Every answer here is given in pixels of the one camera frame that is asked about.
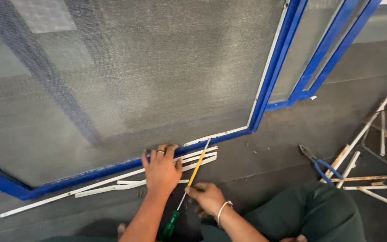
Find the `wrist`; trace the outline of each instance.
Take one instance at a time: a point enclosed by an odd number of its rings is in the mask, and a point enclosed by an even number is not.
[[[231,217],[233,213],[237,213],[237,212],[235,212],[235,210],[231,206],[228,206],[228,204],[226,204],[225,206],[223,206],[220,216],[216,218],[216,222],[220,227],[223,227],[225,224],[225,221],[229,217]]]
[[[148,189],[146,196],[149,196],[150,198],[152,198],[153,200],[156,200],[156,201],[165,201],[166,202],[168,200],[170,194],[171,194],[171,192],[168,192],[164,189],[151,188],[151,189]]]

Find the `bracelet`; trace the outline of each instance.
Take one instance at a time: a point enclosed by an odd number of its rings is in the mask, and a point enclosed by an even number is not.
[[[223,203],[223,205],[222,205],[222,207],[221,207],[221,209],[219,210],[219,213],[218,213],[218,226],[219,226],[219,228],[222,228],[221,226],[220,226],[220,214],[221,214],[221,212],[222,212],[222,210],[223,210],[223,207],[225,206],[225,205],[227,205],[228,204],[228,206],[230,206],[231,208],[232,208],[232,202],[231,201],[227,201],[227,202],[225,202],[225,203]]]

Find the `knee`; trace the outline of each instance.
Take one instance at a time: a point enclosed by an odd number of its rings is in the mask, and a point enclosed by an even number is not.
[[[314,194],[316,206],[329,207],[333,212],[347,215],[358,214],[358,208],[350,194],[345,190],[319,183]]]

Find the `mosquito mesh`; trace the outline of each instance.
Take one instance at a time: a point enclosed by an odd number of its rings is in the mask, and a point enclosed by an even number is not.
[[[37,186],[247,124],[284,0],[0,0],[0,168]]]

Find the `blue metal frame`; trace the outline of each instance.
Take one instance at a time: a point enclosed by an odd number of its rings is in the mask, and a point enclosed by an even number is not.
[[[267,103],[265,110],[272,111],[280,108],[291,107],[296,101],[309,98],[314,96],[316,91],[325,81],[327,76],[330,74],[332,69],[335,67],[337,62],[346,52],[347,48],[352,44],[353,40],[362,30],[364,25],[367,23],[368,19],[374,13],[374,11],[379,7],[381,0],[370,0],[366,7],[363,9],[362,13],[359,15],[355,24],[349,30],[347,35],[344,37],[343,41],[340,43],[337,50],[333,53],[332,57],[326,64],[325,68],[321,71],[319,77],[316,79],[312,87],[308,91],[304,91],[305,85],[311,79],[315,70],[318,68],[321,60],[325,57],[326,52],[329,48],[332,47],[333,41],[336,39],[341,30],[343,30],[344,25],[347,19],[350,17],[352,11],[356,8],[359,0],[345,0],[341,5],[338,13],[336,14],[333,22],[331,23],[328,31],[324,35],[320,45],[316,49],[312,59],[310,60],[307,68],[304,70],[300,80],[298,81],[295,89],[291,93],[291,96],[288,100],[276,103]]]
[[[298,80],[294,90],[292,91],[292,94],[288,99],[288,105],[292,106],[295,104],[295,102],[299,100],[302,94],[304,94],[305,91],[303,90],[305,85],[312,78],[315,70],[319,67],[320,62],[325,57],[328,50],[332,47],[334,40],[338,37],[338,34],[343,30],[347,19],[349,19],[358,2],[359,0],[344,0],[344,3],[338,10],[335,18],[332,20],[328,31],[326,31],[326,34],[314,52],[313,57],[301,75],[301,78]]]
[[[325,68],[322,70],[322,72],[319,74],[316,81],[313,83],[313,85],[307,92],[306,94],[307,97],[313,96],[316,93],[316,91],[319,89],[319,87],[322,85],[322,83],[331,73],[332,69],[334,69],[335,65],[340,61],[341,57],[343,57],[346,50],[350,47],[352,42],[361,32],[364,25],[368,22],[368,19],[370,19],[370,17],[374,14],[376,9],[379,8],[380,3],[381,3],[381,0],[370,0],[370,2],[362,11],[362,13],[359,15],[356,22],[353,24],[350,31],[344,37],[340,46],[336,49],[336,51],[334,52],[334,54],[332,55],[328,63],[325,65]]]
[[[376,3],[380,1],[377,0],[371,0],[371,2]],[[264,82],[261,87],[261,91],[258,96],[258,100],[256,103],[256,106],[254,108],[254,112],[252,114],[251,122],[247,129],[240,130],[231,134],[219,136],[217,138],[213,138],[210,141],[210,145],[233,139],[242,135],[251,134],[254,133],[259,126],[259,123],[261,121],[262,115],[265,111],[270,111],[276,108],[282,108],[289,106],[289,102],[286,101],[285,103],[279,104],[274,103],[272,105],[267,105],[268,99],[270,98],[270,94],[273,90],[274,84],[277,80],[278,74],[281,70],[284,58],[286,57],[287,51],[289,49],[289,46],[291,44],[291,41],[293,39],[293,36],[295,34],[295,31],[298,27],[298,23],[301,19],[301,16],[304,12],[304,8],[306,6],[307,0],[291,0],[286,16],[284,18],[282,28],[279,34],[279,38],[277,40],[270,65],[267,71],[267,74],[264,78]],[[375,4],[369,4],[361,16],[359,17],[361,20],[359,23],[357,22],[351,29],[351,31],[348,33],[348,37],[346,37],[348,40],[344,40],[342,43],[342,46],[345,48],[338,48],[336,53],[334,54],[333,58],[331,58],[330,63],[336,64],[336,62],[341,58],[344,51],[347,49],[348,45],[353,41],[354,37],[359,33],[363,25],[366,23],[368,18],[371,16],[371,14],[374,12],[374,10],[378,7]],[[331,69],[334,67],[334,65],[331,64],[326,65],[323,73],[324,75],[320,75],[318,80],[314,83],[311,90],[317,90],[318,85],[320,85],[323,80],[326,78],[326,75],[329,74]],[[180,147],[175,151],[176,156],[180,156],[182,154],[185,154],[187,152],[201,149],[205,146],[206,141],[198,142],[196,144]],[[78,174],[74,177],[69,177],[66,179],[61,179],[52,183],[47,183],[38,187],[35,187],[33,189],[28,189],[27,187],[21,186],[19,183],[15,183],[8,179],[6,176],[3,176],[3,174],[0,173],[0,191],[5,192],[9,195],[15,196],[18,199],[21,200],[28,200],[35,198],[39,195],[43,195],[48,192],[54,192],[57,190],[61,190],[63,188],[67,188],[73,185],[81,184],[93,179],[105,177],[108,175],[112,175],[121,171],[126,171],[131,168],[135,168],[141,166],[141,160],[139,158],[136,158],[134,160],[129,160],[120,164],[114,164],[109,165],[103,168],[99,168],[93,171],[85,172]]]

